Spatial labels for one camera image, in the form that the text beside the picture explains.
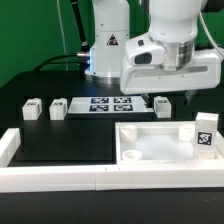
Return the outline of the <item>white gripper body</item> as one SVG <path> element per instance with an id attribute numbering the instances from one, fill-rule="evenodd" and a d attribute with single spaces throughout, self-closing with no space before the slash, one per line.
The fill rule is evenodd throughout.
<path id="1" fill-rule="evenodd" d="M 196 51 L 193 59 L 177 71 L 147 65 L 131 66 L 123 60 L 120 90 L 126 95 L 209 89 L 221 80 L 222 57 L 215 49 Z"/>

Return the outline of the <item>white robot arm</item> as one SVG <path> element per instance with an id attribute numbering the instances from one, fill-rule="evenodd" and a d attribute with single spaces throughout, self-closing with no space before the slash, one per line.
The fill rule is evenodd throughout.
<path id="1" fill-rule="evenodd" d="M 118 83 L 126 95 L 216 87 L 224 50 L 195 49 L 207 1 L 145 0 L 149 30 L 130 38 L 127 0 L 92 0 L 95 43 L 86 78 Z"/>

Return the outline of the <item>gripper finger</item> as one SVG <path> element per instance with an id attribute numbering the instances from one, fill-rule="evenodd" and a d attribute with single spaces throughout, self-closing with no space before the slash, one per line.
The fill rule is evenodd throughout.
<path id="1" fill-rule="evenodd" d="M 188 90 L 185 93 L 185 98 L 187 101 L 191 101 L 191 99 L 194 97 L 194 95 L 196 94 L 196 90 Z"/>
<path id="2" fill-rule="evenodd" d="M 149 95 L 148 94 L 142 94 L 141 97 L 144 100 L 144 104 L 145 104 L 146 108 L 152 108 L 152 100 L 149 97 Z"/>

